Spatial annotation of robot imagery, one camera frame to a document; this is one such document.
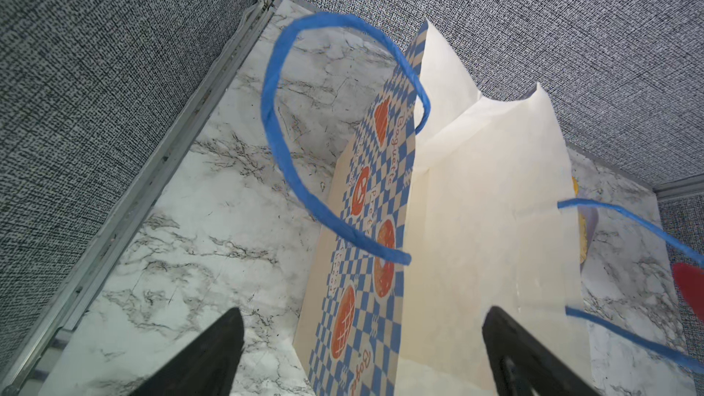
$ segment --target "blue twisted paper handle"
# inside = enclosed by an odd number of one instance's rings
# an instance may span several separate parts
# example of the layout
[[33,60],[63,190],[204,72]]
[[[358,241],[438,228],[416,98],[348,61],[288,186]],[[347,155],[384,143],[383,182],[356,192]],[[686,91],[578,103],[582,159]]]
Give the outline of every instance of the blue twisted paper handle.
[[321,28],[331,28],[331,27],[344,27],[357,29],[363,31],[370,36],[372,36],[376,41],[383,44],[383,46],[392,54],[396,62],[399,63],[400,70],[408,78],[416,92],[418,92],[418,97],[423,103],[423,117],[415,128],[416,134],[418,134],[430,115],[430,100],[428,95],[425,93],[425,89],[420,84],[418,76],[413,71],[413,67],[410,66],[408,60],[400,51],[399,47],[386,36],[382,31],[357,16],[351,14],[332,14],[329,12],[319,12],[310,16],[305,16],[300,19],[294,20],[290,25],[288,25],[281,35],[276,40],[274,44],[274,50],[272,51],[271,57],[269,58],[269,65],[266,68],[266,75],[264,77],[264,84],[262,87],[262,122],[264,123],[264,131],[266,132],[267,141],[271,147],[271,152],[274,156],[274,161],[281,169],[284,174],[284,179],[291,186],[291,189],[296,194],[296,197],[303,202],[305,208],[321,222],[321,224],[330,228],[335,234],[346,241],[352,243],[357,248],[363,249],[372,255],[381,257],[384,260],[391,261],[393,263],[399,263],[408,265],[410,264],[410,254],[399,251],[396,249],[387,248],[378,242],[367,237],[364,233],[356,230],[351,225],[344,222],[337,215],[333,214],[320,199],[315,197],[308,189],[304,186],[301,177],[296,172],[293,160],[291,159],[291,151],[286,146],[286,141],[284,140],[284,135],[281,132],[281,126],[279,125],[279,120],[274,112],[274,97],[276,96],[277,87],[279,85],[279,79],[281,78],[281,70],[284,67],[284,61],[289,51],[296,41],[296,36],[301,31],[307,29],[321,29]]

